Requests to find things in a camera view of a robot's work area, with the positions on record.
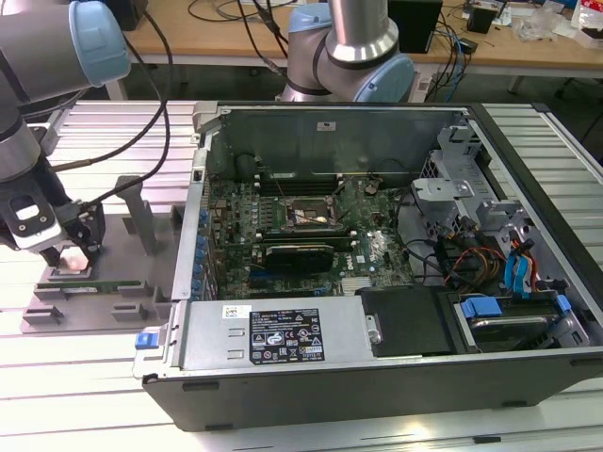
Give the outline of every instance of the black cable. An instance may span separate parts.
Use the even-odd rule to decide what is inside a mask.
[[[25,114],[23,114],[23,118],[25,120],[33,120],[34,118],[39,118],[40,116],[49,115],[51,113],[54,113],[57,110],[60,110],[63,108],[69,108],[70,106],[73,106],[73,104],[75,104],[77,101],[79,101],[82,97],[84,97],[84,95],[87,92],[88,92],[87,89],[82,89],[82,90],[78,91],[74,96],[72,96],[71,98],[66,100],[65,102],[62,102],[55,106],[51,106],[49,108],[44,108],[43,110],[25,113]]]
[[[243,5],[241,4],[241,0],[236,0],[236,4],[238,5],[238,10],[241,13],[241,17],[243,19],[243,23],[245,24],[245,30],[247,31],[247,36],[249,37],[249,40],[252,43],[252,47],[253,50],[255,51],[255,54],[262,60],[264,61],[264,64],[266,64],[266,66],[268,66],[268,68],[273,71],[274,73],[278,73],[280,75],[282,75],[283,77],[286,77],[285,71],[283,71],[281,68],[279,68],[276,64],[274,64],[273,61],[271,61],[270,59],[266,58],[265,56],[263,56],[261,54],[261,52],[259,51],[259,49],[257,48],[257,45],[255,44],[255,39],[253,38],[253,34],[251,29],[249,28],[249,24],[247,23],[247,17],[245,16],[245,12],[243,11]]]
[[[283,43],[281,42],[281,37],[283,36],[281,34],[281,29],[279,28],[279,25],[277,25],[276,22],[274,22],[274,15],[272,14],[272,5],[271,5],[270,0],[267,0],[267,2],[266,2],[268,9],[264,9],[258,3],[257,0],[252,0],[252,1],[253,1],[253,4],[255,5],[255,9],[257,9],[257,13],[262,18],[262,22],[264,22],[264,25],[266,26],[266,28],[270,31],[270,33],[272,33],[272,36],[274,36],[274,39],[276,40],[276,43],[278,44],[279,48],[281,49],[281,52],[283,53],[285,58],[289,58],[289,55],[287,54],[286,49],[283,46]]]
[[[151,72],[147,68],[144,61],[142,60],[142,57],[140,56],[140,54],[137,52],[137,50],[134,48],[134,46],[132,46],[132,44],[127,39],[126,39],[126,44],[128,44],[130,51],[136,58],[137,62],[140,64],[140,67],[142,68],[144,74],[147,76],[147,78],[153,85],[153,88],[154,88],[155,92],[158,94],[158,97],[160,99],[160,103],[163,105],[162,113],[163,113],[163,119],[165,122],[165,129],[166,129],[165,130],[166,137],[165,137],[165,142],[163,145],[163,153],[161,154],[161,157],[159,158],[159,161],[157,162],[155,167],[153,169],[151,169],[149,172],[147,172],[146,174],[144,174],[142,176],[137,177],[136,179],[133,179],[132,181],[130,181],[126,184],[117,186],[117,187],[113,188],[112,190],[109,190],[107,193],[99,196],[98,198],[95,198],[94,200],[92,200],[90,202],[83,203],[80,206],[81,212],[85,212],[91,206],[100,204],[107,198],[117,195],[118,193],[121,193],[122,191],[124,191],[132,186],[137,186],[138,184],[142,184],[144,181],[155,176],[159,172],[159,170],[161,170],[161,167],[167,160],[168,153],[170,152],[171,130],[170,130],[170,115],[168,114],[167,101],[170,98],[171,80],[173,79],[173,55],[171,53],[171,48],[170,48],[170,45],[168,44],[168,40],[166,39],[165,35],[161,31],[161,28],[159,28],[159,25],[157,25],[157,22],[155,21],[155,19],[147,11],[144,12],[144,16],[147,18],[147,20],[149,21],[151,26],[155,29],[155,32],[161,39],[161,42],[163,43],[163,46],[165,47],[165,50],[166,50],[166,54],[168,56],[168,66],[169,66],[168,82],[167,82],[166,89],[165,89],[165,92],[163,95],[161,95],[161,93],[159,92],[159,88],[157,87],[157,85],[153,79],[153,76],[151,75]]]
[[[214,4],[214,10],[219,14],[219,16],[222,17],[222,19],[213,19],[210,17],[203,17],[200,16],[199,14],[195,13],[192,11],[193,7],[199,2],[200,0],[193,0],[192,2],[190,2],[190,4],[188,4],[188,15],[194,17],[195,19],[198,19],[200,21],[203,22],[210,22],[210,23],[223,23],[223,22],[238,22],[240,20],[243,19],[242,16],[235,16],[233,14],[227,13],[222,11],[222,8],[224,8],[226,5],[230,5],[231,3],[234,3],[236,0],[228,0],[224,3],[221,3],[220,5],[215,6]],[[276,7],[273,7],[274,9],[277,8],[281,8],[281,7],[286,7],[287,5],[291,5],[293,3],[296,3],[297,0],[290,0],[287,3],[283,3],[281,5],[277,5]],[[258,13],[257,12],[251,12],[249,14],[245,14],[245,17],[248,19],[255,19],[256,21],[258,21],[259,19],[255,16],[257,16]]]
[[[236,0],[233,0],[232,2],[226,2],[226,3],[223,3],[223,4],[221,4],[221,5],[220,5],[218,8],[222,8],[222,7],[224,7],[225,5],[228,5],[229,3],[234,3],[235,1],[236,1]],[[243,17],[245,17],[245,18],[249,18],[249,17],[252,17],[252,16],[256,16],[256,15],[257,15],[257,12],[253,12],[253,13],[251,13],[251,14],[244,14],[244,15],[243,15],[243,17],[239,16],[239,17],[233,17],[233,18],[224,18],[224,19],[211,19],[211,18],[209,18],[209,17],[203,17],[203,16],[200,16],[199,14],[195,14],[194,12],[192,12],[192,7],[194,7],[194,6],[195,6],[195,5],[196,5],[198,2],[199,2],[199,0],[193,0],[192,2],[190,2],[190,3],[188,4],[187,11],[188,11],[188,14],[189,14],[190,16],[192,16],[192,17],[194,17],[195,19],[198,19],[198,20],[200,20],[200,21],[203,21],[203,22],[211,22],[211,23],[221,23],[221,22],[236,22],[236,21],[240,21],[241,19],[243,19]]]
[[[444,14],[441,11],[440,11],[440,16],[442,18],[442,21],[438,21],[438,23],[444,26],[446,33],[454,36],[456,34],[454,32],[454,29],[448,25],[448,23],[446,22],[446,18],[444,17]],[[456,66],[456,63],[457,63],[456,58],[458,57],[457,56],[457,48],[456,48],[456,43],[454,41],[454,38],[452,36],[446,37],[448,39],[448,44],[450,45],[450,53],[448,55],[448,62],[446,63],[446,67],[444,68],[444,70],[442,72],[440,72],[438,77],[435,79],[433,87],[427,92],[426,99],[429,98],[433,93],[435,93],[435,95],[437,96],[437,91],[449,82],[449,80],[451,78],[451,73],[448,74],[448,68],[450,67],[450,64],[452,64],[452,60],[454,60],[454,64],[452,64],[452,68],[454,68]],[[444,84],[441,84],[444,77],[447,77],[448,79]]]
[[[595,129],[596,124],[599,121],[601,121],[602,118],[603,118],[603,111],[595,118],[595,120],[593,122],[591,122],[591,125],[588,126],[588,129],[586,129],[586,132],[584,132],[584,135],[582,136],[580,143],[584,143],[586,138],[591,134],[591,132],[593,132],[593,129]]]
[[[386,157],[386,158],[382,158],[381,160],[378,160],[376,163],[374,163],[373,165],[371,165],[370,168],[367,171],[367,174],[369,176],[374,176],[375,175],[375,171],[378,169],[377,167],[379,167],[381,165],[381,163],[385,163],[385,162],[394,162],[394,163],[397,163],[400,168],[402,168],[407,173],[410,173],[410,171],[408,170],[408,168],[406,167],[406,165],[404,165],[402,162],[400,162],[396,157]]]

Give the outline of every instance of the wooden table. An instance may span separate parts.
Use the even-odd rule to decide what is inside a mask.
[[[165,33],[178,65],[262,66],[251,46],[242,22],[209,23],[191,17],[187,12],[190,0],[149,0],[149,12]],[[460,0],[445,0],[443,9],[448,23],[461,36],[479,44],[467,71],[498,75],[531,75],[558,77],[603,77],[603,52],[585,49],[574,40],[559,36],[556,42],[547,40],[521,42],[510,27],[492,26],[487,35],[466,31],[466,22],[458,19],[460,11],[450,14]],[[238,14],[235,4],[225,9]],[[281,28],[288,28],[290,7],[277,8],[275,17]],[[203,17],[220,19],[212,9],[211,0],[200,0],[193,11]],[[262,24],[250,24],[260,52],[286,66],[286,59],[275,39]],[[163,46],[149,23],[143,21],[128,38],[150,63],[166,63]],[[416,79],[411,102],[423,102],[432,77],[448,61],[449,47],[444,37],[433,40],[428,54],[412,54],[416,64]],[[119,84],[111,84],[112,98],[123,99]]]

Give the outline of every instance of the white label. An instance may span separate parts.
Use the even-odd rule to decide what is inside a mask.
[[[251,304],[242,304],[239,306],[224,305],[222,306],[222,318],[249,318],[251,311]]]
[[[317,124],[317,132],[334,132],[337,130],[336,122],[319,122]]]
[[[97,294],[98,289],[94,287],[72,287],[71,289],[62,289],[64,294]]]
[[[322,353],[322,347],[300,347],[300,352],[303,354]]]

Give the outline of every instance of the connector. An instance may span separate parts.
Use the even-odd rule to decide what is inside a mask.
[[[465,55],[473,55],[475,54],[475,51],[478,50],[478,44],[467,38],[460,38],[459,44],[461,44],[461,52]]]

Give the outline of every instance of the blue plastic tab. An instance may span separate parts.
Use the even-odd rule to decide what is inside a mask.
[[[494,297],[472,297],[461,303],[466,318],[498,317],[502,315],[498,301]]]
[[[572,305],[565,295],[557,296],[557,304],[559,304],[559,307],[564,314],[567,314],[572,310]]]
[[[158,332],[139,332],[136,335],[136,350],[151,350],[159,348]]]

